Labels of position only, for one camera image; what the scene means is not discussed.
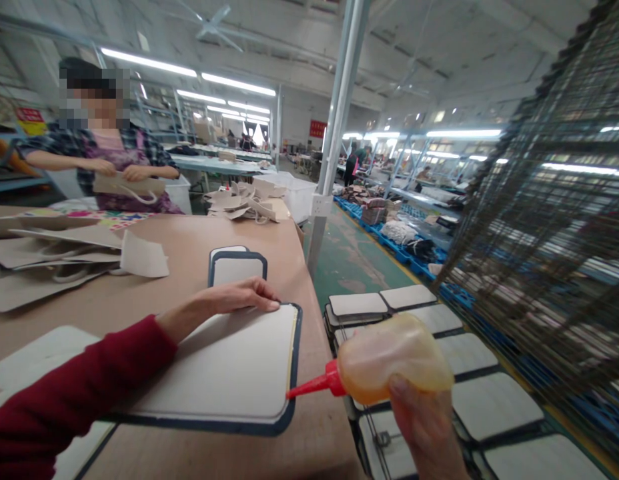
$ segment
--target plaid shirt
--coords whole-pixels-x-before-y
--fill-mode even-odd
[[[173,167],[178,170],[178,167],[173,162],[169,153],[165,151],[163,145],[153,137],[147,130],[130,124],[129,128],[120,129],[121,139],[125,150],[136,150],[136,135],[138,131],[143,132],[143,145],[145,147],[145,156],[149,163],[154,167]],[[47,134],[39,137],[30,137],[18,146],[18,150],[23,158],[28,156],[33,151],[42,150],[56,155],[64,155],[66,157],[86,158],[85,142],[90,147],[96,147],[94,135],[87,129],[62,129],[58,122],[52,122],[47,125]],[[92,186],[94,184],[94,172],[84,169],[76,169],[76,180],[81,186],[84,194],[93,196]]]

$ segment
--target purple apron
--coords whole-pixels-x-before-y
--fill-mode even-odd
[[[90,147],[88,142],[85,141],[85,157],[88,159],[102,158],[110,161],[114,164],[116,170],[120,172],[124,171],[130,165],[151,166],[151,163],[145,156],[143,132],[140,130],[136,135],[136,147],[136,150],[105,149],[99,146]],[[151,205],[146,205],[126,195],[116,195],[113,193],[97,193],[96,202],[98,203],[99,210],[177,213],[184,215],[178,205],[171,201],[167,191],[164,191],[156,202]]]

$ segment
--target wooden table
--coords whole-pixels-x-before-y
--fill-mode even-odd
[[[25,209],[0,207],[0,215]],[[0,360],[60,325],[103,336],[177,305],[207,287],[209,252],[245,245],[268,263],[269,282],[283,301],[301,305],[298,382],[324,372],[332,358],[321,310],[293,221],[253,221],[158,215],[130,227],[160,242],[169,257],[163,279],[103,276],[70,292],[0,315]],[[361,478],[343,401],[320,392],[297,400],[287,431],[248,437],[120,425],[85,478],[298,479]]]

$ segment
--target colorful fabric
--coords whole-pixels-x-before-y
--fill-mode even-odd
[[[66,215],[68,217],[81,217],[99,219],[100,225],[107,225],[110,230],[120,230],[134,223],[148,219],[157,215],[156,213],[137,213],[137,212],[116,212],[116,211],[74,211],[70,209],[50,209],[42,208],[29,210],[22,214],[21,217],[56,217],[58,215]]]
[[[52,122],[47,126],[48,132],[40,137],[30,137],[24,140],[18,150],[23,157],[33,151],[42,150],[55,155],[66,155],[68,157],[90,158],[86,154],[87,148],[96,148],[96,140],[90,130],[87,129],[62,129],[58,122]],[[130,124],[130,128],[120,129],[121,140],[125,150],[135,151],[137,146],[138,132],[143,133],[143,153],[149,160],[149,164],[154,167],[170,166],[178,170],[169,153],[165,151],[163,145],[153,137],[147,130]],[[94,172],[90,170],[76,169],[76,179],[85,196],[92,197]]]

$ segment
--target ceiling fan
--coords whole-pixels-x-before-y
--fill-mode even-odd
[[[196,18],[198,18],[201,21],[201,24],[203,25],[203,28],[201,29],[201,31],[199,33],[196,34],[196,39],[198,41],[201,41],[203,39],[203,37],[205,37],[205,35],[207,33],[210,33],[212,35],[217,35],[218,37],[221,37],[225,42],[227,42],[228,45],[231,45],[232,47],[237,49],[239,52],[243,53],[243,49],[241,47],[239,47],[232,40],[227,38],[227,35],[225,35],[224,33],[220,32],[218,30],[218,28],[217,28],[218,25],[221,23],[221,20],[224,19],[225,17],[227,17],[227,15],[229,15],[229,12],[231,11],[231,7],[229,5],[224,5],[223,7],[219,8],[218,11],[214,14],[214,16],[210,20],[207,20],[202,15],[199,15],[198,13],[196,13],[183,0],[179,0],[178,3],[180,3],[187,10],[189,10],[194,15],[196,15]]]

